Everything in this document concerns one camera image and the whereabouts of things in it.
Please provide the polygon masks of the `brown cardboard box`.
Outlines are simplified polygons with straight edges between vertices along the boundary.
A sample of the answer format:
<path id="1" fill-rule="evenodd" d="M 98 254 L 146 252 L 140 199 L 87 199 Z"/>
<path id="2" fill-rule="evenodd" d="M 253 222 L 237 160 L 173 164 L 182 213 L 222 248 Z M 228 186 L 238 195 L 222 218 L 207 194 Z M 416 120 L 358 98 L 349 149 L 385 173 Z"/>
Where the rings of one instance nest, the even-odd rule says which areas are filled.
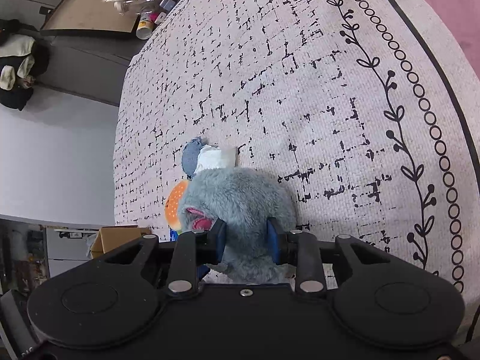
<path id="1" fill-rule="evenodd" d="M 90 247 L 91 256 L 98 258 L 128 242 L 150 234 L 149 228 L 139 228 L 137 225 L 102 227 Z"/>

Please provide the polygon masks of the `grey plush mouse toy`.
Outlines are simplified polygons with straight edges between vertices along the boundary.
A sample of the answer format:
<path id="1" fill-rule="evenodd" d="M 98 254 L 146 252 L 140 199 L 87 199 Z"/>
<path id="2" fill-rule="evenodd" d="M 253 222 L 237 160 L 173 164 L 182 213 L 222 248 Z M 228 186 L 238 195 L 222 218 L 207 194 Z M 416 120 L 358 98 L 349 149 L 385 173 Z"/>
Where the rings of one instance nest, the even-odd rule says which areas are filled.
<path id="1" fill-rule="evenodd" d="M 209 267 L 233 283 L 279 284 L 294 275 L 293 267 L 278 266 L 267 251 L 267 219 L 276 219 L 284 230 L 294 229 L 297 222 L 289 192 L 270 174 L 242 167 L 199 172 L 186 188 L 177 214 L 184 231 L 205 229 L 207 220 L 225 222 L 222 260 Z"/>

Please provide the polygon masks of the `small purple box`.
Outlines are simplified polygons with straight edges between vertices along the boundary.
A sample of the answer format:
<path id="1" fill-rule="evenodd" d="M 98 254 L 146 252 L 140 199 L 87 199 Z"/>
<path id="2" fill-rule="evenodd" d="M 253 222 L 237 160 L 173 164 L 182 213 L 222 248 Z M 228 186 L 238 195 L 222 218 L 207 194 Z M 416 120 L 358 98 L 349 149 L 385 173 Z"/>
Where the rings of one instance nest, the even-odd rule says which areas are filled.
<path id="1" fill-rule="evenodd" d="M 176 5 L 174 0 L 161 0 L 159 7 L 161 10 L 170 12 Z"/>

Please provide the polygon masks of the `dark grey wardrobe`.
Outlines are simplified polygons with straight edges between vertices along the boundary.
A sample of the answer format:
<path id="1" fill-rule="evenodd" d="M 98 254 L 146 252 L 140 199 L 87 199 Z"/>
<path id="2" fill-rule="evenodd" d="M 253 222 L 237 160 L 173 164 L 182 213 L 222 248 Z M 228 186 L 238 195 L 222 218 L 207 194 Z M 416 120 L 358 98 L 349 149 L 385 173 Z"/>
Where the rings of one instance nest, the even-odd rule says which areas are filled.
<path id="1" fill-rule="evenodd" d="M 136 37 L 42 36 L 41 26 L 61 0 L 1 0 L 1 20 L 18 20 L 20 33 L 49 49 L 41 86 L 113 106 L 120 103 L 125 74 L 143 48 Z"/>

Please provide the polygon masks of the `blue denim heart patch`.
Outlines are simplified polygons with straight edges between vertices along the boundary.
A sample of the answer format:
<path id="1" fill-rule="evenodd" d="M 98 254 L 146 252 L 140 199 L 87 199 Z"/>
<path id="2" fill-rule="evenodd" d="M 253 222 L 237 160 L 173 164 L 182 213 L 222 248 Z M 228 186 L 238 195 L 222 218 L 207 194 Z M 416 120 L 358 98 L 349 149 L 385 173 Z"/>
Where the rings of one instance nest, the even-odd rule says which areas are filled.
<path id="1" fill-rule="evenodd" d="M 205 138 L 197 136 L 186 143 L 182 151 L 181 167 L 188 180 L 191 180 L 194 177 L 200 151 L 205 147 L 207 142 L 208 141 Z"/>

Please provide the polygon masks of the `white plastic-wrapped soft bundle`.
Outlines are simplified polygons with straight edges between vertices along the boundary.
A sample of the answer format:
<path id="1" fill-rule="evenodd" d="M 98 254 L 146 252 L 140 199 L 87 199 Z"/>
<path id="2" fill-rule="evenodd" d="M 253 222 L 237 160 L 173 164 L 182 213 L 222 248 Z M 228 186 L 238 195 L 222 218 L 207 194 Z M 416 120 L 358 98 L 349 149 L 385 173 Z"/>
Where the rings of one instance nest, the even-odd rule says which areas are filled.
<path id="1" fill-rule="evenodd" d="M 220 149 L 211 145 L 205 145 L 199 152 L 195 174 L 208 169 L 235 167 L 237 163 L 238 149 L 231 147 Z"/>

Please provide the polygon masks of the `wooden framed board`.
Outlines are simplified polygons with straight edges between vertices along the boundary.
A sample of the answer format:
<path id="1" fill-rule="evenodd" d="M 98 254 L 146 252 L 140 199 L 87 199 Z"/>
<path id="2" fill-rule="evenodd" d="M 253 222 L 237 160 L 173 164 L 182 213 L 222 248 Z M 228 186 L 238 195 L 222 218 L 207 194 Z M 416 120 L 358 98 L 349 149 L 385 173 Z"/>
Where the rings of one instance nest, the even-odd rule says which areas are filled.
<path id="1" fill-rule="evenodd" d="M 104 0 L 61 0 L 40 28 L 42 36 L 134 38 L 138 14 L 120 14 Z"/>

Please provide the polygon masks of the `patterned white bed cover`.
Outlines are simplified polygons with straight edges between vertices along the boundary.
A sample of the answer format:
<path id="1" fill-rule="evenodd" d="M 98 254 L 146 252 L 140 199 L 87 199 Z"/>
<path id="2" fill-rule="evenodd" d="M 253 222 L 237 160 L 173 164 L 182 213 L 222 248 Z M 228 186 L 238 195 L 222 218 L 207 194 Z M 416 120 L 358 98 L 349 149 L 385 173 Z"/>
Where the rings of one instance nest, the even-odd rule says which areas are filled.
<path id="1" fill-rule="evenodd" d="M 350 234 L 479 307 L 479 78 L 424 0 L 181 0 L 132 58 L 114 218 L 170 235 L 196 137 L 290 193 L 300 230 Z"/>

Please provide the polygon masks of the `burger plush toy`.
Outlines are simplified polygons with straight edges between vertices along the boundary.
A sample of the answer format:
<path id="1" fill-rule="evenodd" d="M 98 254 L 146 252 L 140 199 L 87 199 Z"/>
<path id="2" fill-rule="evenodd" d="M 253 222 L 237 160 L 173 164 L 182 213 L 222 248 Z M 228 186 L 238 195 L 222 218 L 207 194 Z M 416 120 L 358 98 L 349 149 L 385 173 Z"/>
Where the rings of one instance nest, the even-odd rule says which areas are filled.
<path id="1" fill-rule="evenodd" d="M 167 201 L 164 206 L 164 215 L 167 221 L 167 224 L 171 230 L 179 232 L 182 230 L 182 225 L 178 216 L 178 207 L 180 205 L 180 201 L 188 188 L 189 185 L 188 180 L 182 180 L 178 184 L 176 184 L 171 193 L 168 195 Z"/>

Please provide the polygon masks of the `black and cream clothes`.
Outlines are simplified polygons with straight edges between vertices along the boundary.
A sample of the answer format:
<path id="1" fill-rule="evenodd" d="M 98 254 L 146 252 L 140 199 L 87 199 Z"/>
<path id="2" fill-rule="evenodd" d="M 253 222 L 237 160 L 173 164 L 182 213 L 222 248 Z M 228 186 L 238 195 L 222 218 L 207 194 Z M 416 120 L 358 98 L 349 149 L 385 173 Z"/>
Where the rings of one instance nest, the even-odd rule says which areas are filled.
<path id="1" fill-rule="evenodd" d="M 17 111 L 25 108 L 50 62 L 49 49 L 20 29 L 18 19 L 1 21 L 1 105 Z"/>

